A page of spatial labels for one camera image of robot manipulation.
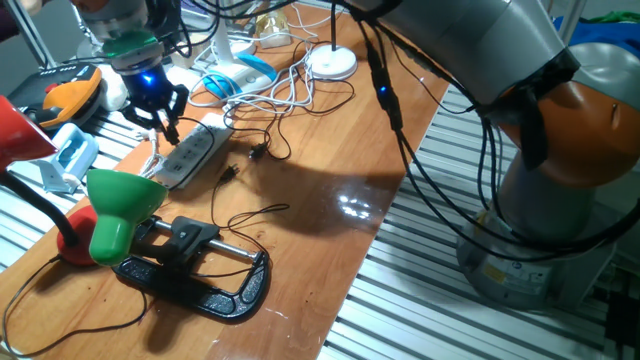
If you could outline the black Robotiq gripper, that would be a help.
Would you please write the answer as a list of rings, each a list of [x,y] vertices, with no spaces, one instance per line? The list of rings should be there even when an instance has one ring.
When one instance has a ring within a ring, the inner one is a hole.
[[[173,86],[161,64],[136,74],[123,75],[122,79],[132,103],[122,109],[125,119],[147,130],[160,131],[170,144],[178,144],[180,140],[176,126],[184,114],[189,90],[184,85]],[[175,100],[172,100],[173,94],[176,95]],[[139,115],[136,107],[151,113],[151,117]],[[159,110],[166,109],[167,126],[159,116]]]

